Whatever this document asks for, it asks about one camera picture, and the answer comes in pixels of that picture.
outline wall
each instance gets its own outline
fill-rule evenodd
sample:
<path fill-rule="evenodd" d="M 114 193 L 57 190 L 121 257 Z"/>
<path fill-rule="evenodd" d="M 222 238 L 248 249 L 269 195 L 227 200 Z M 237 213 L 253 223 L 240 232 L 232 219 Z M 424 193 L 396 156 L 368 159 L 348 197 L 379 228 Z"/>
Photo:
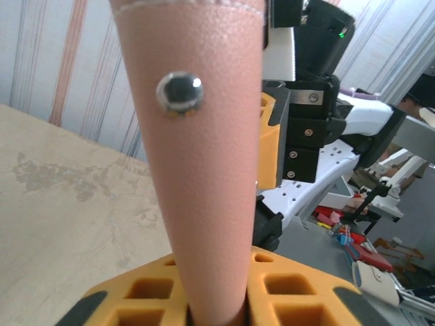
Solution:
<path fill-rule="evenodd" d="M 330 2 L 357 20 L 337 69 L 343 84 L 386 92 L 403 81 L 411 86 L 418 75 L 410 67 L 435 44 L 435 1 Z M 146 159 L 108 0 L 3 1 L 0 48 L 2 103 Z"/>

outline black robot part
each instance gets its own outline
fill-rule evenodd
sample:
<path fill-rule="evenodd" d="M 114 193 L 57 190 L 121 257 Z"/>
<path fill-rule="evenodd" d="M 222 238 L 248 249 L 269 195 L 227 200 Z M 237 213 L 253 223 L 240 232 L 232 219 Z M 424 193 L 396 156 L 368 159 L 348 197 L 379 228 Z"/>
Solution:
<path fill-rule="evenodd" d="M 294 28 L 297 79 L 331 76 L 353 34 L 355 19 L 322 0 L 310 0 Z"/>

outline yellow plastic part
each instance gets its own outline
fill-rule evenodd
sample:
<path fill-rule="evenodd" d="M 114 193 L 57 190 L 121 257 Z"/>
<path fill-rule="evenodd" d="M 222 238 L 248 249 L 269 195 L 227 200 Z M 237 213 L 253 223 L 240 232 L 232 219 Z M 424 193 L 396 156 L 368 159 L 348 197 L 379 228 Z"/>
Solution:
<path fill-rule="evenodd" d="M 334 294 L 352 284 L 253 247 L 247 286 L 250 325 L 361 325 Z M 84 326 L 185 326 L 188 303 L 172 255 L 88 291 L 107 297 Z"/>
<path fill-rule="evenodd" d="M 262 93 L 260 106 L 260 147 L 257 171 L 258 189 L 275 189 L 278 186 L 278 148 L 281 125 L 268 125 L 274 107 L 275 99 L 266 93 Z"/>

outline table surface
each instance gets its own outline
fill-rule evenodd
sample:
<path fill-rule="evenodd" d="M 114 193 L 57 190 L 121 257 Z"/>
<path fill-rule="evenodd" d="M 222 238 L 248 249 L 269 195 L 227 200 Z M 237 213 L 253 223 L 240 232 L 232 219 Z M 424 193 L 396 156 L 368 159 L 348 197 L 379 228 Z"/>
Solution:
<path fill-rule="evenodd" d="M 170 253 L 147 164 L 0 105 L 0 321 L 53 325 Z"/>

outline gray floor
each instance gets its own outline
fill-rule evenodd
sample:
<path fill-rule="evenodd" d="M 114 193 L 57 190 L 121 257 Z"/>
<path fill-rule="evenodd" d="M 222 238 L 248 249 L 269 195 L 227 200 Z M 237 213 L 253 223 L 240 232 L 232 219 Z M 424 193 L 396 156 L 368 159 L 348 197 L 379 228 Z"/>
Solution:
<path fill-rule="evenodd" d="M 351 267 L 345 258 L 343 247 L 329 236 L 326 229 L 308 223 L 308 230 L 297 221 L 292 221 L 283 231 L 277 254 L 293 259 L 302 264 L 323 270 L 352 282 Z M 380 300 L 364 295 L 392 325 L 412 325 L 397 308 L 391 307 Z"/>

